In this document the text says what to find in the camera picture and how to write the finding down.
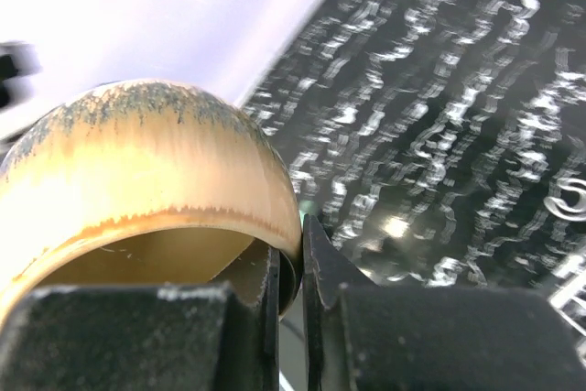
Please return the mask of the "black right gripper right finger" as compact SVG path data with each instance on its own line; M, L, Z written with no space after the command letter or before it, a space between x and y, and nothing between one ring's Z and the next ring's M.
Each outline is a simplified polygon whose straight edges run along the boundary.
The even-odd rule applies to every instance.
M582 390L558 313L519 288L381 287L303 225L311 390Z

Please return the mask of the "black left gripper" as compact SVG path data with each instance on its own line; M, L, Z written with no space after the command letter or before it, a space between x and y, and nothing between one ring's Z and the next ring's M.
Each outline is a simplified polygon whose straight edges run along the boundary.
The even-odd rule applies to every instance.
M41 70L31 44L24 41L1 43L1 109L22 104L31 94L28 77Z

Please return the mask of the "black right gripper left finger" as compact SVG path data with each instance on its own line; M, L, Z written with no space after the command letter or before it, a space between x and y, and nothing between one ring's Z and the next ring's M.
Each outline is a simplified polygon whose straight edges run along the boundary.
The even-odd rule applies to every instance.
M279 252L211 284L33 290L1 332L4 390L275 390Z

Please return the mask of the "tan glazed ceramic mug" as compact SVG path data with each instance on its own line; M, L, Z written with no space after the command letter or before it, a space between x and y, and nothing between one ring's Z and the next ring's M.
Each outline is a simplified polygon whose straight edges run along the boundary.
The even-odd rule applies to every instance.
M288 171L242 110L173 81L97 87L50 111L1 165L1 312L49 284L204 283L254 240L301 280Z

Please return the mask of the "black marble pattern mat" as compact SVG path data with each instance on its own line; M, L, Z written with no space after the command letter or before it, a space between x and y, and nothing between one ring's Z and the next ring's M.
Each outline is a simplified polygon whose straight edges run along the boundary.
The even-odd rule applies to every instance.
M374 281L535 287L585 178L585 0L326 0L245 110Z

